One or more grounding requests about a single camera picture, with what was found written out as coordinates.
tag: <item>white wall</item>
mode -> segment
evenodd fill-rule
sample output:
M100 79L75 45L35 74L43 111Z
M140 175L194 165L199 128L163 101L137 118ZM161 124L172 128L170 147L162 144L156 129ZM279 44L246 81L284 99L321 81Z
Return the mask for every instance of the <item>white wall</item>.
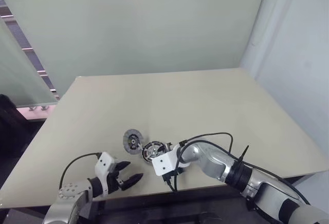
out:
M5 0L54 87L238 67L261 0Z
M16 106L56 103L5 22L0 18L0 94Z
M329 0L264 0L256 25L242 66L328 155ZM298 188L328 212L328 172Z

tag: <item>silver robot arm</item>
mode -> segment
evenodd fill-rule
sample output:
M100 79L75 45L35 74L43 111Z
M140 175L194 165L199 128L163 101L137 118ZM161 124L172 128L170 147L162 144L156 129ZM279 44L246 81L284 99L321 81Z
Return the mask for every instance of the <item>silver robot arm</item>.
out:
M95 165L96 177L77 183L70 183L59 189L57 199L50 206L43 224L74 224L77 223L81 209L92 202L93 198L126 189L135 185L143 174L135 174L128 180L119 178L119 171L130 162L118 162L108 153L103 152Z
M152 164L158 176L175 170L181 149L177 145L172 151L153 158ZM190 163L196 163L209 177L239 190L249 205L270 223L329 223L327 213L306 205L286 184L236 161L213 145L200 142L188 146L178 166L187 167Z

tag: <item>metal gear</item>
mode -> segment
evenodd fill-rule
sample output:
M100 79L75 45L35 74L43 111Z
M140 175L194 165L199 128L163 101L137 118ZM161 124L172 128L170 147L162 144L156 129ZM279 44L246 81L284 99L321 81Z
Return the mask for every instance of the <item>metal gear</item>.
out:
M123 135L123 147L131 155L140 154L144 138L136 129L129 129Z
M142 157L147 163L152 163L152 159L166 152L165 145L161 142L153 141L145 145Z

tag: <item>window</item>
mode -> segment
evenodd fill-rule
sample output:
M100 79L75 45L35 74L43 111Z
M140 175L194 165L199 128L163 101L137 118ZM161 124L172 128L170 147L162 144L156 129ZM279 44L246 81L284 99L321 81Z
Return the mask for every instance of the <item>window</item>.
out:
M44 80L44 82L49 87L50 91L55 95L57 99L59 96L54 88L46 70L43 68L37 54L34 52L32 46L26 39L24 33L22 32L21 28L19 27L17 21L15 20L14 16L12 15L10 9L6 5L4 0L0 0L0 16L6 23L8 29L11 31L12 35L17 40L18 44L26 54L27 58L30 60L32 65L35 67L38 74Z

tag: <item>white bracket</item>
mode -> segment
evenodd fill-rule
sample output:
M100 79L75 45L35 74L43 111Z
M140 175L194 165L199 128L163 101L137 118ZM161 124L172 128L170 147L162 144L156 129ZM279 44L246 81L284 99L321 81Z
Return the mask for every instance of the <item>white bracket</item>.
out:
M164 175L175 170L177 163L177 150L179 145L176 145L172 151L169 151L163 155L157 156L152 159L153 168L157 176ZM191 163L179 163L179 167L187 167Z
M99 178L103 188L103 197L108 195L106 178L109 173L113 172L117 161L107 152L103 152L95 165L95 174Z

